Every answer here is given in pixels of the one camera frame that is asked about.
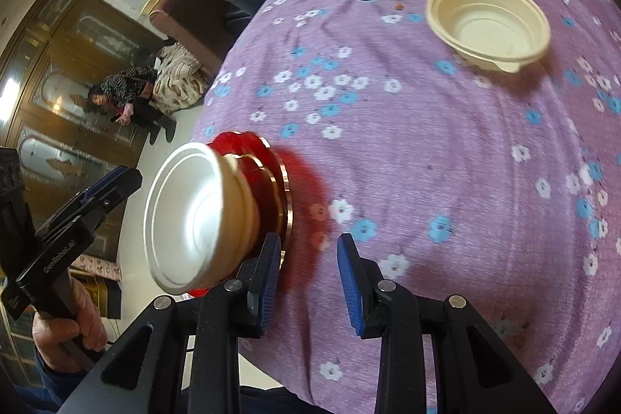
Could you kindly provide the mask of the person's left hand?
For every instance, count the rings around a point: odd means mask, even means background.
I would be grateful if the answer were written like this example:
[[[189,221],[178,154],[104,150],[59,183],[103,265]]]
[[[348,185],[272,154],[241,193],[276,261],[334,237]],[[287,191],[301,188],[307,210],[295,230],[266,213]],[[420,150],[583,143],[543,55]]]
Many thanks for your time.
[[[76,337],[82,339],[86,350],[101,352],[108,343],[108,333],[103,325],[98,308],[81,282],[71,280],[74,302],[77,304],[77,319],[45,319],[36,313],[33,322],[35,346],[43,362],[50,369],[62,373],[77,373],[83,366],[71,355],[63,344]]]

